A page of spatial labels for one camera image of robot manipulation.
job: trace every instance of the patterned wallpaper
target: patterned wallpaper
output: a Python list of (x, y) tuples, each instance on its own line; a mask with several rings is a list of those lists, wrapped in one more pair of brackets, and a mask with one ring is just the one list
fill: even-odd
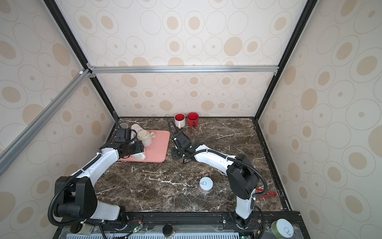
[(306, 0), (56, 0), (95, 66), (278, 65)]
[(92, 159), (113, 119), (89, 79), (73, 93), (0, 176), (0, 238), (50, 239), (54, 183)]
[(36, 0), (0, 1), (0, 153), (82, 67)]
[(98, 74), (124, 116), (254, 116), (272, 72)]
[(260, 127), (313, 239), (381, 238), (382, 2), (316, 7)]

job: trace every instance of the brown marble surface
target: brown marble surface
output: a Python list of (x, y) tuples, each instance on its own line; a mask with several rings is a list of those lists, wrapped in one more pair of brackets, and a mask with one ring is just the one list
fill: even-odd
[[(139, 124), (144, 129), (168, 130), (170, 118), (121, 119), (129, 125)], [(261, 145), (251, 119), (200, 118), (196, 128), (182, 131), (191, 141), (231, 155), (244, 153), (264, 176), (270, 191), (276, 191)], [(236, 195), (228, 179), (217, 169), (203, 163), (174, 161), (170, 140), (163, 163), (116, 162), (109, 167), (95, 185), (98, 200), (123, 205), (126, 211), (227, 211), (236, 207)], [(199, 180), (210, 177), (212, 191), (204, 195), (199, 190)], [(281, 211), (278, 197), (256, 201), (264, 211)]]

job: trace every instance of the red mug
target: red mug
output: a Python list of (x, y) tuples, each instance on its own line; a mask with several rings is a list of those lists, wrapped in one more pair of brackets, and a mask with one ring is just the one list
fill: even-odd
[(187, 115), (187, 121), (190, 127), (196, 127), (199, 122), (199, 115), (195, 112), (189, 113)]

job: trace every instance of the pink tray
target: pink tray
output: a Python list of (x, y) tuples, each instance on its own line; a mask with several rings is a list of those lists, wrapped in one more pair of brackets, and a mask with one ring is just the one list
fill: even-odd
[(137, 160), (134, 157), (127, 159), (120, 158), (121, 161), (132, 162), (149, 162), (149, 163), (161, 163), (166, 159), (168, 141), (170, 139), (170, 132), (165, 130), (148, 130), (150, 133), (156, 134), (155, 138), (152, 138), (152, 144), (144, 148), (146, 160)]

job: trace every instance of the green can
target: green can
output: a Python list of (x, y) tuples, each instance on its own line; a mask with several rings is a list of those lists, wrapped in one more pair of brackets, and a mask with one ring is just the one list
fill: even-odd
[(294, 233), (292, 224), (283, 218), (272, 222), (271, 228), (273, 235), (279, 239), (291, 238)]

